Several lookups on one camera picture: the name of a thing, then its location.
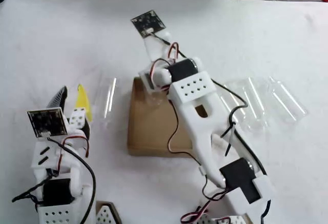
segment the yellow piece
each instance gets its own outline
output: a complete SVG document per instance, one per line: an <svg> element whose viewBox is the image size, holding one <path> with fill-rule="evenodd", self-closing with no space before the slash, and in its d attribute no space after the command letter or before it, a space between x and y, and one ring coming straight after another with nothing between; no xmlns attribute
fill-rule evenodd
<svg viewBox="0 0 328 224"><path fill-rule="evenodd" d="M78 85L77 92L78 92L78 95L77 95L77 101L76 101L75 107L76 108L85 108L87 119L89 122L92 122L92 112L91 112L89 99L88 99L88 96L87 96L87 93L86 93L84 87L81 84Z"/></svg>

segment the white tablecloth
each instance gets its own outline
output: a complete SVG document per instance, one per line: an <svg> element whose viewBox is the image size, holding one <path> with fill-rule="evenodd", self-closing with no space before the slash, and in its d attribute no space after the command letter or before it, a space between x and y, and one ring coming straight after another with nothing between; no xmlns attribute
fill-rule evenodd
<svg viewBox="0 0 328 224"><path fill-rule="evenodd" d="M112 121L94 125L88 162L97 199L116 204L123 223L179 223L201 197L204 178L189 159L127 154L133 77L149 60L130 19L154 9L183 52L220 82L246 76L284 81L309 110L294 127L247 134L276 188L265 223L325 223L328 164L328 5L233 0L6 0L0 4L0 222L37 223L35 137L26 110L44 108L63 85L65 113L79 83L99 72L118 78ZM93 103L95 89L89 88Z"/></svg>

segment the wire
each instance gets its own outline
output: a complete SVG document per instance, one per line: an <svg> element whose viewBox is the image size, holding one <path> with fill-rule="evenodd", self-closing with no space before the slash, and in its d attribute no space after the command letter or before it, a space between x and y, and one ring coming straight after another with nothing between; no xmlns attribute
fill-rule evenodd
<svg viewBox="0 0 328 224"><path fill-rule="evenodd" d="M195 160L195 162L198 163L198 165L201 166L200 162L191 153L189 153L187 151L172 151L172 149L171 149L171 142L172 142L173 137L176 135L176 133L177 133L177 131L179 129L179 117L178 117L178 114L176 113L176 109L175 109L175 107L174 107L174 105L173 105L173 103L172 103L171 100L169 100L169 103L170 103L170 105L173 108L173 111L174 111L174 114L175 114L175 118L176 118L176 127L175 127L175 130L171 134L171 136L170 136L170 138L168 140L168 150L169 150L169 152L171 152L172 154L186 154L186 155L189 155L192 159Z"/></svg>
<svg viewBox="0 0 328 224"><path fill-rule="evenodd" d="M221 195L221 196L218 198L218 200L217 200L217 201L219 201L219 200L221 200L221 199L224 198L225 194L226 194L226 193L224 193L224 194L222 194L222 193L217 193L217 194L215 194L213 197L216 197L216 196L218 196L218 195ZM201 216L206 212L206 210L207 210L208 206L210 205L210 203L211 203L211 200L207 201L207 202L204 204L204 206L201 207L200 210L195 211L195 212L190 212L190 213L187 213L187 214L183 215L183 216L180 218L180 222L181 222L181 224L191 224L191 223L194 223L194 222L198 221L198 220L201 218Z"/></svg>
<svg viewBox="0 0 328 224"><path fill-rule="evenodd" d="M23 192L22 194L14 197L11 202L16 202L18 200L21 199L26 199L26 198L30 198L34 203L38 202L38 200L36 199L36 197L34 195L31 194L31 192L35 191L37 188L43 186L45 183L47 183L49 180L52 179L54 175L50 174L47 176L47 178L45 178L44 180L42 180L39 184L36 184L35 186L31 187L29 190Z"/></svg>
<svg viewBox="0 0 328 224"><path fill-rule="evenodd" d="M168 52L168 58L171 58L171 52L172 49L175 49L175 54L174 54L174 62L176 62L176 60L178 59L178 55L179 55L179 44L178 42L173 42L172 45L169 48L169 52Z"/></svg>
<svg viewBox="0 0 328 224"><path fill-rule="evenodd" d="M34 203L34 207L35 207L35 211L37 212L37 206L43 204L43 201L39 201L37 200L37 197L32 195L31 192L35 191L37 188L43 186L44 184L46 184L48 181L50 181L52 179L52 177L57 177L58 173L54 172L52 169L46 169L47 171L47 178L45 178L44 180L42 180L40 183L36 184L35 186L33 186L32 188L30 188L29 190L23 192L22 194L14 197L11 202L16 202L18 200L21 199L30 199L33 201Z"/></svg>
<svg viewBox="0 0 328 224"><path fill-rule="evenodd" d="M161 91L168 91L170 88L170 85L165 85L165 86L162 86L160 89Z"/></svg>
<svg viewBox="0 0 328 224"><path fill-rule="evenodd" d="M150 35L153 36L153 37L155 37L155 38L157 38L158 40L162 41L164 44L166 44L166 45L168 45L168 46L171 45L170 42L168 42L167 40L165 40L165 39L163 39L163 38L157 36L157 35L154 34L154 33L150 33ZM186 56L185 56L180 50L179 50L178 52L179 52L179 54L180 54L182 57L186 58ZM213 79L211 79L211 80L212 80L212 82L213 82L214 84L220 86L220 87L223 88L224 90L226 90L226 91L228 91L229 93L231 93L232 95L236 96L238 99L240 99L240 100L244 103L244 105L237 106L237 107L235 107L234 109L231 110L231 112L230 112L230 114L229 114L229 125L230 125L230 126L229 126L229 128L227 129L227 131L225 132L225 134L227 134L227 133L232 129L232 127L233 127L233 123L234 123L234 122L233 122L233 115L234 115L234 113L235 113L238 109L248 107L248 104L247 104L247 102L246 102L241 96L239 96L237 93L231 91L229 88L227 88L227 87L225 87L224 85L222 85L222 84L216 82L215 80L213 80ZM255 160L256 163L258 164L258 166L259 166L260 170L262 171L262 173L263 173L264 175L267 175L267 172L266 172L266 170L264 169L264 167L263 167L261 161L260 161L260 160L258 159L258 157L255 155L255 153L252 151L252 149L247 145L247 143L245 142L245 140L243 140L243 138L240 136L240 134L238 133L238 131L237 131L236 129L235 129L235 135L236 135L236 137L240 140L240 142L242 143L242 145L246 148L246 150L248 150L248 152L250 153L250 155L254 158L254 160ZM229 144L229 145L228 145L227 152L229 152L230 147L231 147L231 145ZM271 205L271 200L269 200L269 201L266 203L265 211L264 211L264 212L262 213L262 215L261 215L261 224L264 224L264 217L267 216L267 214L268 214L268 212L269 212L269 210L270 210L270 205Z"/></svg>
<svg viewBox="0 0 328 224"><path fill-rule="evenodd" d="M218 192L218 193L214 194L212 197L208 197L208 196L205 194L205 188L206 188L207 183L208 183L207 175L205 175L205 179L206 179L206 182L205 182L205 185L203 186L203 188L201 189L201 192L202 192L203 196L204 196L207 200L216 202L216 201L219 201L219 200L220 200L220 198L215 198L217 195L228 193L228 190L226 189L226 190L224 190L224 191L222 191L222 192Z"/></svg>
<svg viewBox="0 0 328 224"><path fill-rule="evenodd" d="M240 105L240 106L236 106L235 108L233 108L229 114L229 128L221 135L221 137L224 137L229 131L230 129L232 129L232 127L234 126L234 122L233 122L233 115L234 113L238 110L238 109L241 109L241 108L246 108L248 107L248 104L247 102L242 98L240 97L237 93L231 91L229 88L225 87L224 85L216 82L215 80L211 79L212 82L218 86L220 86L221 88L225 89L226 91L228 91L229 93L233 94L235 97L237 97L239 100L241 100L244 104L243 105ZM245 140L240 136L240 134L238 133L238 131L235 129L235 135L236 137L239 139L239 141L241 142L241 144L246 148L246 150L250 153L250 155L253 157L253 159L255 160L256 164L258 165L258 167L260 168L260 170L262 171L262 173L264 175L267 175L267 172L264 168L264 166L262 165L260 159L256 156L256 154L254 153L254 151L249 147L249 145L245 142ZM226 155L227 153L229 152L229 149L231 147L231 144L229 144L228 148L227 148L227 151L226 151ZM270 210L270 205L271 205L271 200L269 200L267 203L266 203L266 208L265 208L265 211L262 213L261 215L261 224L264 224L264 217L267 216L269 210Z"/></svg>
<svg viewBox="0 0 328 224"><path fill-rule="evenodd" d="M75 152L73 152L69 148L63 146L61 143L59 143L59 142L57 142L57 141L55 141L51 138L47 138L47 140L56 143L64 151L66 151L69 154L71 154L72 156L74 156L77 160L79 160L88 169L88 171L91 174L91 177L92 177L92 196L91 196L88 208L87 208L87 210L86 210L86 212L85 212L85 214L84 214L84 216L83 216L83 218L80 222L80 224L84 224L86 222L87 218L88 218L88 215L91 211L91 208L92 208L92 205L93 205L93 202L94 202L94 197L95 197L95 194L96 194L96 176L94 175L94 172L93 172L92 168L79 155L77 155Z"/></svg>
<svg viewBox="0 0 328 224"><path fill-rule="evenodd" d="M187 151L172 151L172 149L171 149L171 142L172 142L172 138L176 135L176 133L177 133L177 131L178 131L178 128L179 128L179 117L178 117L178 114L177 114L177 112L176 112L176 109L175 109L175 107L174 107L174 105L173 105L173 103L172 103L171 100L169 100L169 103L170 103L170 105L171 105L172 108L173 108L173 111L174 111L174 114L175 114L175 118L176 118L176 127L175 127L175 130L174 130L174 132L171 134L171 136L170 136L170 138L169 138L169 140L168 140L168 150L169 150L169 152L171 152L172 154L186 154L186 155L189 155L191 158L193 158L193 159L195 160L195 162L198 163L199 166L201 166L200 162L199 162L199 161L198 161L198 160L197 160L197 159L196 159L191 153L189 153L189 152L187 152ZM223 193L227 193L227 192L228 192L228 190L224 190L223 192L219 192L219 193L214 194L212 197L208 197L208 196L205 194L205 188L206 188L206 186L207 186L207 184L208 184L208 178L207 178L206 175L205 175L205 179L206 179L206 182L205 182L205 185L203 186L201 192L202 192L203 196L204 196L207 200L209 200L209 201L219 201L220 198L219 198L219 199L216 199L215 196L217 196L218 194L223 194Z"/></svg>
<svg viewBox="0 0 328 224"><path fill-rule="evenodd" d="M228 224L231 224L231 218L230 217L224 217L221 219L218 219L219 221L223 221L223 220L228 220Z"/></svg>
<svg viewBox="0 0 328 224"><path fill-rule="evenodd" d="M89 141L86 137L84 136L81 136L81 135L71 135L71 136L67 136L63 139L63 141L61 142L61 144L64 146L65 145L65 142L67 139L69 138L84 138L86 141L87 141L87 149L86 149L86 157L89 157L89 149L90 149L90 144L89 144ZM57 164L57 171L60 172L60 164L62 163L62 157L63 157L63 154L62 152L60 151L60 156L59 156L59 160L58 160L58 164Z"/></svg>
<svg viewBox="0 0 328 224"><path fill-rule="evenodd" d="M163 42L165 45L167 45L167 46L170 46L170 45L171 45L170 42L168 42L167 40L165 40L165 39L163 39L163 38L157 36L155 33L149 33L149 35L151 35L151 36L153 36L154 38L156 38L156 39L162 41L162 42ZM186 56L185 56L180 50L178 50L178 52L179 52L179 54L180 54L182 57L187 58L187 57L186 57Z"/></svg>
<svg viewBox="0 0 328 224"><path fill-rule="evenodd" d="M171 65L167 60L165 60L163 58L159 58L153 62L152 66L150 67L149 76L150 76L150 82L152 83L154 89L155 89L155 84L154 84L154 80L153 80L154 70L155 70L156 63L159 61L163 61L163 62L167 63L168 65Z"/></svg>

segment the brown cardboard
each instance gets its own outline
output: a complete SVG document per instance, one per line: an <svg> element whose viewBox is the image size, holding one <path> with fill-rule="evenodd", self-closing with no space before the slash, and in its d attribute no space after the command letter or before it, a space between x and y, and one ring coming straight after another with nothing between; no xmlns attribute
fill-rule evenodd
<svg viewBox="0 0 328 224"><path fill-rule="evenodd" d="M185 154L172 154L167 143L176 128L176 117L172 106L163 95L159 106L151 106L145 100L140 78L134 78L128 131L128 150L135 156L186 157ZM180 121L179 129L171 142L173 151L192 153L191 141Z"/></svg>

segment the red wire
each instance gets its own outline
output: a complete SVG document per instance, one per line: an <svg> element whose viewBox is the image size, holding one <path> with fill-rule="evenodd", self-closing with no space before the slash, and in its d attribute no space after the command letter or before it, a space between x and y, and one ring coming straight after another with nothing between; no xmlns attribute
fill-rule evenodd
<svg viewBox="0 0 328 224"><path fill-rule="evenodd" d="M84 138L86 141L87 141L87 151L86 151L86 157L89 156L89 141L86 137L82 136L82 135L72 135L72 136L67 136L66 138L64 138L63 140L63 146L65 145L65 142L66 142L66 139L69 139L69 138ZM59 160L58 160L58 165L57 165L57 171L60 172L60 164L62 163L62 157L63 157L63 154L62 154L62 150L60 150L60 156L59 156Z"/></svg>
<svg viewBox="0 0 328 224"><path fill-rule="evenodd" d="M162 86L160 89L162 91L167 91L167 90L169 90L169 88L170 88L170 85L165 85L165 86Z"/></svg>
<svg viewBox="0 0 328 224"><path fill-rule="evenodd" d="M224 218L221 218L220 220L229 220L228 224L231 224L231 218L230 217L224 217Z"/></svg>
<svg viewBox="0 0 328 224"><path fill-rule="evenodd" d="M168 58L171 57L171 52L172 52L172 49L175 49L175 55L174 55L174 62L178 59L178 54L179 54L179 44L178 42L173 42L172 45L170 46L169 48L169 52L168 52Z"/></svg>
<svg viewBox="0 0 328 224"><path fill-rule="evenodd" d="M222 193L216 193L216 194L214 194L213 197L218 196L220 194L222 194ZM221 200L225 196L225 194L226 194L226 192L223 193L218 200ZM195 211L195 212L190 212L190 213L183 215L180 218L181 224L191 224L193 222L198 221L201 218L201 216L206 212L206 209L210 205L210 203L211 203L211 200L207 201L200 210Z"/></svg>
<svg viewBox="0 0 328 224"><path fill-rule="evenodd" d="M149 72L149 76L150 76L150 80L151 80L151 82L152 82L152 84L154 84L153 83L153 72L154 72L154 67L155 67L155 64L158 62L158 61L164 61L164 62L166 62L168 65L170 65L170 63L168 62L168 61L166 61L165 59L163 59L163 58L159 58L159 59L157 59L157 60L155 60L154 62L153 62L153 64L152 64L152 66L151 66L151 68L150 68L150 72Z"/></svg>

